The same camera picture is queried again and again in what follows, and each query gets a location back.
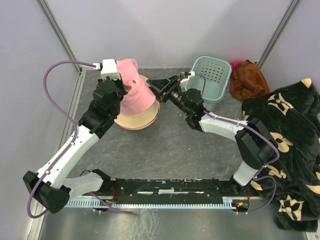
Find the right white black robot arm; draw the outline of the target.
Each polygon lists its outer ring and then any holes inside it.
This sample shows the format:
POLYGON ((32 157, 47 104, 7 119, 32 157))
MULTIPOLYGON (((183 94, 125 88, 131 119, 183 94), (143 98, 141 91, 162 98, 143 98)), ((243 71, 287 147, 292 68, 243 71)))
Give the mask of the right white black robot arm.
POLYGON ((182 84, 190 78, 188 72, 183 72, 170 78, 148 79, 146 82, 159 102, 171 101, 185 113, 185 120, 191 129, 236 142, 242 162, 233 174, 234 180, 229 183, 229 189, 234 195, 240 196, 247 191, 248 183, 256 179, 263 168, 279 159, 277 142, 257 118, 250 121, 235 120, 208 111, 200 90, 182 90, 182 84))

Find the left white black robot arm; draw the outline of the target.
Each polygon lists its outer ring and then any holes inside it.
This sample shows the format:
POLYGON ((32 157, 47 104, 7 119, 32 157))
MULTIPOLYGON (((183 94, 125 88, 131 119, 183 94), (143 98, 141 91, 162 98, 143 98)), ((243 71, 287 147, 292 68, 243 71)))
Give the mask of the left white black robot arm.
POLYGON ((29 192, 28 201, 36 200, 46 212, 55 214, 71 198, 97 192, 106 195, 111 189, 107 175, 99 170, 88 175, 68 178, 68 174, 95 143, 114 124, 120 114, 120 103, 126 95, 120 77, 99 79, 93 100, 63 147, 36 172, 27 171, 23 182, 29 192))

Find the beige pink hats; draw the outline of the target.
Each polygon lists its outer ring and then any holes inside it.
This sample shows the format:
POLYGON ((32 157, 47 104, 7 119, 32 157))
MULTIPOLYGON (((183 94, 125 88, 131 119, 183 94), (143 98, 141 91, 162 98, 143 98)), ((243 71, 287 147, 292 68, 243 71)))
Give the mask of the beige pink hats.
MULTIPOLYGON (((144 81, 147 77, 140 75, 144 81)), ((123 114, 120 113, 115 119, 115 123, 127 130, 141 130, 151 125, 158 116, 160 111, 160 103, 155 99, 154 103, 145 111, 138 114, 123 114)))

